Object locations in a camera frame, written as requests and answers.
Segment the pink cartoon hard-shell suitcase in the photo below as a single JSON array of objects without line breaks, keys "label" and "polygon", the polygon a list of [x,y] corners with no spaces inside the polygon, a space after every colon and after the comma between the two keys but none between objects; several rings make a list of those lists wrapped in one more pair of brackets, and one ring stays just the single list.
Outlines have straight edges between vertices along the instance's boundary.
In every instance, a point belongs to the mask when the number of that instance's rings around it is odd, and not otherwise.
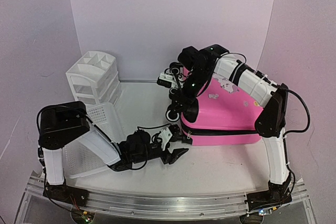
[{"label": "pink cartoon hard-shell suitcase", "polygon": [[185,112],[169,105],[166,119],[180,122],[186,141],[197,146],[253,144],[261,140],[255,121],[262,107],[238,86],[216,73],[205,92]]}]

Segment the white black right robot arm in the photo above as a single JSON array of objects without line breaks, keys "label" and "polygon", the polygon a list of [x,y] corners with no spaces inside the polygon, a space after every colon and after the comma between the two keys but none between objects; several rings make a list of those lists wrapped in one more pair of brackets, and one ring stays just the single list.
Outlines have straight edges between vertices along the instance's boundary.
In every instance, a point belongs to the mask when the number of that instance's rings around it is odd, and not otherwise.
[{"label": "white black right robot arm", "polygon": [[268,189],[250,193],[250,209],[291,200],[285,147],[288,93],[220,45],[189,46],[164,72],[169,82],[170,122],[195,146],[252,144],[263,141],[269,164]]}]

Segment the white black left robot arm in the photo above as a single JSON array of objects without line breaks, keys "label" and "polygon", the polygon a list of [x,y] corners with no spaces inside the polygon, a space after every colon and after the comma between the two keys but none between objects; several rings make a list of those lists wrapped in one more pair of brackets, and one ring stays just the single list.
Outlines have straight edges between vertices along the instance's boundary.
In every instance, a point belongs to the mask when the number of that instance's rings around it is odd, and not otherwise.
[{"label": "white black left robot arm", "polygon": [[177,124],[158,126],[159,132],[154,136],[147,127],[125,136],[109,102],[91,108],[81,101],[46,106],[38,112],[37,127],[40,161],[51,185],[49,191],[59,201],[66,201],[71,194],[64,185],[62,154],[72,142],[79,142],[115,172],[134,170],[134,164],[141,164],[142,169],[157,158],[172,165],[188,152],[188,148],[169,150],[170,143],[180,137]]}]

